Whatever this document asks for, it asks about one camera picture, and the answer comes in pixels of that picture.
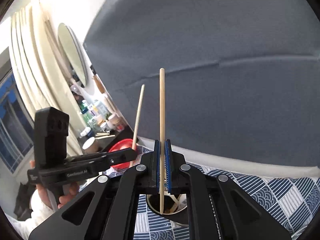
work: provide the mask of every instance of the oval mirror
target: oval mirror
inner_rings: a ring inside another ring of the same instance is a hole
[[[60,23],[58,27],[59,42],[70,62],[70,66],[73,70],[72,75],[78,76],[79,80],[85,87],[88,81],[88,74],[84,59],[81,53],[80,46],[77,39],[70,27],[64,23]]]

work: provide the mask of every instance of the gray backdrop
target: gray backdrop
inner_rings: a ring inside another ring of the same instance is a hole
[[[306,0],[106,0],[84,42],[139,135],[259,163],[319,164],[320,23]]]

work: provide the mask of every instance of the curtain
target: curtain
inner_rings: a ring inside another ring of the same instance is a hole
[[[71,75],[41,1],[33,1],[11,18],[9,53],[12,70],[33,120],[37,110],[49,106],[69,114],[67,152],[69,156],[79,155],[82,152],[76,134],[86,125],[66,81]]]

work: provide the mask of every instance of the bowl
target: bowl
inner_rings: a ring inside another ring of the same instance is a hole
[[[111,153],[111,152],[131,148],[131,147],[132,147],[132,139],[123,139],[123,140],[117,142],[115,145],[113,145],[111,147],[111,149],[109,150],[109,152]],[[126,163],[120,163],[117,165],[113,165],[111,167],[114,169],[125,169],[125,168],[129,168],[129,166],[130,166],[130,162],[126,162]]]

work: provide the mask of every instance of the blue and white tablecloth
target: blue and white tablecloth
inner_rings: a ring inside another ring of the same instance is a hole
[[[142,154],[151,151],[142,146],[137,146],[137,150],[140,155],[135,164],[140,162]],[[320,178],[267,178],[189,164],[210,176],[228,175],[279,221],[293,239],[296,239],[302,233],[302,229],[310,223],[320,205]],[[124,171],[110,168],[104,174],[115,177]],[[154,214],[147,206],[145,195],[140,195],[133,239],[188,240],[189,229]]]

